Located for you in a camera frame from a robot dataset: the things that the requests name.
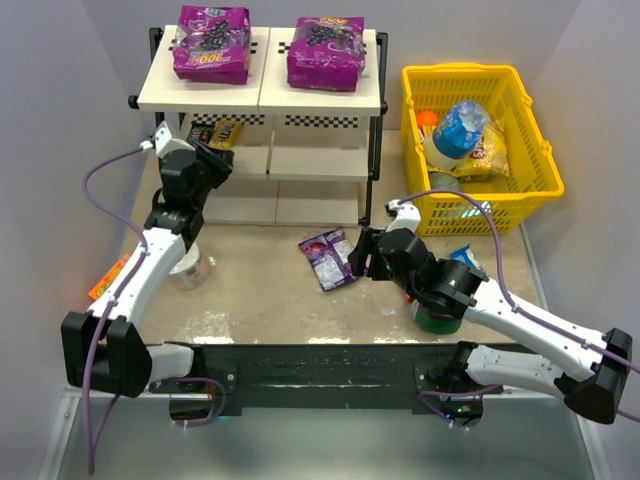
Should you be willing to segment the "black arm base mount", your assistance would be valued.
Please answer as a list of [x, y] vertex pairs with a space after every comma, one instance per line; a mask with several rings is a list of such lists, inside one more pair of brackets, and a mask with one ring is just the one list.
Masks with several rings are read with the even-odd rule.
[[175, 419], [246, 408], [442, 412], [466, 427], [483, 413], [480, 385], [450, 371], [470, 343], [200, 345], [186, 381], [157, 381]]

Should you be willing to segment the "purple pink candy bag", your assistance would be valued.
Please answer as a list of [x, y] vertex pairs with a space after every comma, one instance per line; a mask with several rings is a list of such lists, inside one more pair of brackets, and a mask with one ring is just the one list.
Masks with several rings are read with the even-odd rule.
[[356, 281], [348, 261], [354, 247], [342, 227], [307, 239], [298, 248], [309, 261], [323, 292]]

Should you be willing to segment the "purple M&M's candy bag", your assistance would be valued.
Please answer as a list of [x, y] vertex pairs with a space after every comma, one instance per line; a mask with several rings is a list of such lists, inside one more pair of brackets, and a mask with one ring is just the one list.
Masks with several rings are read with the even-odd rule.
[[214, 136], [215, 122], [192, 122], [186, 141], [190, 144], [203, 144], [209, 146]]

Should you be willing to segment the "magenta grape candy bag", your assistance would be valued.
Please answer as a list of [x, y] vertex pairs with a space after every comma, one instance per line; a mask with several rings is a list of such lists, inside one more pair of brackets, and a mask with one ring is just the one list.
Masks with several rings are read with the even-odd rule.
[[364, 18], [300, 17], [287, 53], [287, 83], [352, 93], [364, 70]]
[[174, 36], [173, 71], [181, 80], [244, 85], [251, 60], [245, 7], [184, 5]]

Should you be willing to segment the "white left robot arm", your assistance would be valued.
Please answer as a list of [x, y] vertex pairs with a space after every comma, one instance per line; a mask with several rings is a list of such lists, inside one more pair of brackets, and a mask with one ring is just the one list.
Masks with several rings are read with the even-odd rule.
[[139, 334], [147, 308], [204, 225], [209, 193], [231, 175], [234, 154], [202, 143], [158, 151], [160, 188], [139, 243], [105, 293], [61, 325], [69, 383], [84, 392], [135, 398], [150, 383], [187, 376], [194, 350], [173, 343], [146, 345]]

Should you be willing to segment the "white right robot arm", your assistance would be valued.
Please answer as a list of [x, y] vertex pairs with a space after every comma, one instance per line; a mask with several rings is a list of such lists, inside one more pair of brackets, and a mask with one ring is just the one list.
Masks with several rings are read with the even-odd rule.
[[484, 272], [436, 258], [407, 228], [364, 228], [348, 262], [354, 275], [394, 282], [438, 319], [482, 325], [526, 349], [461, 344], [448, 365], [454, 380], [544, 393], [600, 424], [610, 425], [620, 415], [633, 345], [623, 330], [584, 328], [510, 296]]

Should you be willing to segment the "yellow M&M's candy bag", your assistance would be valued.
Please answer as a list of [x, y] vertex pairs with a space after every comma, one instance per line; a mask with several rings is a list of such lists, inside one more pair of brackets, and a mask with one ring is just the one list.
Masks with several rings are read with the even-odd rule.
[[244, 126], [243, 121], [221, 119], [219, 120], [211, 134], [207, 145], [214, 149], [230, 150]]

